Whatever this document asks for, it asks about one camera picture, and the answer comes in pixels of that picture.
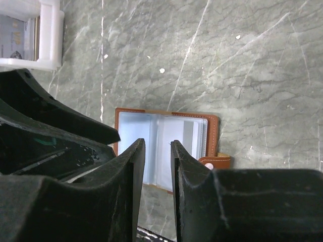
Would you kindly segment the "brown leather card holder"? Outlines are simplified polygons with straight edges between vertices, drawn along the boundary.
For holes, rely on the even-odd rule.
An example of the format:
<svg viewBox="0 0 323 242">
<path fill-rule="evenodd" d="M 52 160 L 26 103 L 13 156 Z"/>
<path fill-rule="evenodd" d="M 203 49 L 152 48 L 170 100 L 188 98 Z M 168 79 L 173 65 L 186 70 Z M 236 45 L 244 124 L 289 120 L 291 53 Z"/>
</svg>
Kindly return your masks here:
<svg viewBox="0 0 323 242">
<path fill-rule="evenodd" d="M 121 108 L 115 110 L 115 128 L 121 140 L 114 144 L 120 155 L 137 139 L 145 140 L 143 183 L 173 192 L 171 142 L 209 169 L 230 168 L 228 154 L 218 152 L 219 118 L 214 114 Z"/>
</svg>

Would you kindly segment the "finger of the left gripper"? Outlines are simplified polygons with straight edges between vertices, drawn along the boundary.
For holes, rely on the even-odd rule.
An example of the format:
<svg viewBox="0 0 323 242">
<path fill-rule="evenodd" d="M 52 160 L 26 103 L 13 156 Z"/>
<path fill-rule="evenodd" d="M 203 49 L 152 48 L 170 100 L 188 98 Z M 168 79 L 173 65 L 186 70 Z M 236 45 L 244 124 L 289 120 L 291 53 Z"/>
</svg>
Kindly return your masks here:
<svg viewBox="0 0 323 242">
<path fill-rule="evenodd" d="M 25 116 L 105 145 L 121 140 L 116 129 L 55 100 L 27 69 L 1 72 L 1 99 Z"/>
<path fill-rule="evenodd" d="M 115 156 L 108 145 L 33 120 L 1 101 L 1 175 L 65 179 Z"/>
</svg>

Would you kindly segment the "white card tray box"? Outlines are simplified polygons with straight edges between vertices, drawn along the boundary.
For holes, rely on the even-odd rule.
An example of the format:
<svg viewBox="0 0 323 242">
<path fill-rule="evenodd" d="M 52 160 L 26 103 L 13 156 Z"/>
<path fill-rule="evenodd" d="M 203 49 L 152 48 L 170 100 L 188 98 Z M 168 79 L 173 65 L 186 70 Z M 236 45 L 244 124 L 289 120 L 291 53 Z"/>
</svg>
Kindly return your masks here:
<svg viewBox="0 0 323 242">
<path fill-rule="evenodd" d="M 1 1 L 1 66 L 54 71 L 62 65 L 60 1 Z"/>
</svg>

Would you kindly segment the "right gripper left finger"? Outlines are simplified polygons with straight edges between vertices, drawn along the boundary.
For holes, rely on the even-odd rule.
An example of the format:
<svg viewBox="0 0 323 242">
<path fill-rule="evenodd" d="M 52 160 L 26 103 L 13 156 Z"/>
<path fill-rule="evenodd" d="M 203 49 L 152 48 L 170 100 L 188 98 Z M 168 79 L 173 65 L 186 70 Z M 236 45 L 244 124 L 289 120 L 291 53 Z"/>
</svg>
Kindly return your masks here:
<svg viewBox="0 0 323 242">
<path fill-rule="evenodd" d="M 1 177 L 1 241 L 135 241 L 145 141 L 73 183 Z"/>
</svg>

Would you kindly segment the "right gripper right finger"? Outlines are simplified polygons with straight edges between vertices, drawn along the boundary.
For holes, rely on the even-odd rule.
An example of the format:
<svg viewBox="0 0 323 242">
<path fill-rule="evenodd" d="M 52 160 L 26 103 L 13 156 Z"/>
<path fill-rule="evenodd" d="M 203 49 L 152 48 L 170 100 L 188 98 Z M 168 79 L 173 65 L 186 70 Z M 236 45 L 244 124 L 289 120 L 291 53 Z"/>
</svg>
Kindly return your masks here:
<svg viewBox="0 0 323 242">
<path fill-rule="evenodd" d="M 209 169 L 171 143 L 178 241 L 322 241 L 322 173 Z"/>
</svg>

